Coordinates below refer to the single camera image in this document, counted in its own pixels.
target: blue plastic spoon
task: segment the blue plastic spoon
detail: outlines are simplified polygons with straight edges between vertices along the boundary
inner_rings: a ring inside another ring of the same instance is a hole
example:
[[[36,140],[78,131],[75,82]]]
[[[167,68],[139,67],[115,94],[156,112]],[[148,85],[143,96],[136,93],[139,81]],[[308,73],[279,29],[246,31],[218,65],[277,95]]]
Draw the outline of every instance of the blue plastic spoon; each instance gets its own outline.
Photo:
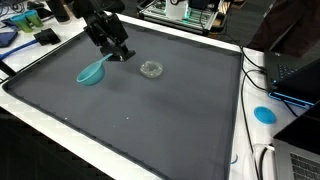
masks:
[[[107,61],[112,55],[113,54],[108,54],[99,61],[92,63],[82,70],[77,77],[77,82],[85,86],[93,86],[99,83],[105,74],[103,62]]]

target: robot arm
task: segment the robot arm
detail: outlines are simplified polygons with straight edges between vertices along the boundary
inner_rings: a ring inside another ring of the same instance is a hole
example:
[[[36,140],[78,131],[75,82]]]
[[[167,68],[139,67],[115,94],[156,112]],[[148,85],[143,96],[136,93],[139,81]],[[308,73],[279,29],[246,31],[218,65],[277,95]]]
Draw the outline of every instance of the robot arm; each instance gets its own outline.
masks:
[[[100,7],[110,7],[117,0],[65,0],[76,18],[84,18],[85,32],[100,47],[103,56],[113,53],[110,61],[127,61],[135,52],[129,51],[128,38],[121,21],[115,13],[107,15]]]

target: laptop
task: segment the laptop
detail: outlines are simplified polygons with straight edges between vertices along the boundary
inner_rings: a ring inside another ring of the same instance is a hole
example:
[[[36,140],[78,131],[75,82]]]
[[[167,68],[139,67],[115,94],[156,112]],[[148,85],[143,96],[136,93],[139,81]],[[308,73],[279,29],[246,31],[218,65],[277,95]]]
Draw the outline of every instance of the laptop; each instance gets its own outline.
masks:
[[[320,180],[320,103],[274,137],[279,180]]]
[[[265,52],[266,83],[271,98],[309,108],[320,100],[320,59],[307,60]]]

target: gray tray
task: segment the gray tray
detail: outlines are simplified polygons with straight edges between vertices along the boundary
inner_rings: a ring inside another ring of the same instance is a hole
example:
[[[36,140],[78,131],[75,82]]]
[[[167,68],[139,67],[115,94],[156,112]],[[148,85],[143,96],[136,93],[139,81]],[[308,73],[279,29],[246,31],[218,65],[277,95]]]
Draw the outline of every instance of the gray tray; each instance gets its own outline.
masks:
[[[7,82],[4,89],[166,179],[228,179],[240,54],[125,24],[136,55],[106,62],[99,84],[78,73],[101,58],[80,34]],[[147,79],[139,67],[161,62]]]

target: white table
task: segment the white table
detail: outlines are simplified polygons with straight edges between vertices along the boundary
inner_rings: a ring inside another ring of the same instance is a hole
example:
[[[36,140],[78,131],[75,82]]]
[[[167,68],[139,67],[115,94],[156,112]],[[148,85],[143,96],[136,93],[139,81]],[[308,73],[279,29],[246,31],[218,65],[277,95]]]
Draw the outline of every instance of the white table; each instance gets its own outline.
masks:
[[[240,52],[239,47],[236,45],[193,35],[187,32],[167,28],[161,25],[156,25],[123,15],[119,15],[119,18],[123,22],[137,24],[142,27],[151,28],[175,36],[184,37],[231,51]],[[9,56],[4,60],[4,62],[12,67],[15,71],[21,70],[33,61],[42,57],[44,54],[54,50],[63,42],[66,42],[70,38],[82,32],[84,26],[85,22],[83,20],[74,18],[72,19],[72,22],[67,25],[59,25],[55,19],[50,20],[45,23],[45,26],[42,29],[52,28],[59,35],[62,41],[60,44],[47,46],[33,45],[32,47],[21,50],[19,53]],[[40,30],[41,29],[35,29],[32,34],[39,32]],[[34,39],[32,34],[20,33],[19,38],[10,48],[17,47],[25,42],[31,41]],[[0,49],[0,53],[4,53],[8,50],[9,48]],[[245,52],[253,62],[257,63],[258,65],[263,65],[263,53],[249,49],[245,49]],[[254,66],[246,62],[245,69],[254,69]],[[4,73],[0,72],[0,78],[4,79],[6,77],[7,76]],[[252,79],[259,86],[265,87],[265,80],[262,75],[252,73],[250,74],[250,77],[252,77]],[[244,86],[244,103],[253,144],[271,143],[273,135],[294,120],[294,116],[290,114],[287,107],[285,107],[282,102],[270,99],[267,97],[265,92],[257,90],[251,83],[249,83],[249,81],[246,81]],[[159,179],[159,177],[156,175],[116,154],[101,144],[91,140],[85,135],[80,134],[79,132],[62,124],[58,120],[55,120],[8,95],[5,91],[3,91],[2,88],[0,89],[0,106],[114,179]],[[266,106],[270,108],[275,113],[277,122],[273,125],[265,125],[260,123],[253,115],[253,110],[257,106]],[[304,110],[300,108],[293,107],[293,109],[295,112],[297,112],[297,114],[304,112]],[[238,155],[239,159],[237,163],[231,165],[230,180],[255,180],[256,178],[254,169],[252,167],[252,163],[250,163],[250,148],[241,109],[240,95],[233,141],[233,155],[235,156],[236,154]],[[265,179],[275,179],[274,160],[270,152],[267,153],[264,163]]]

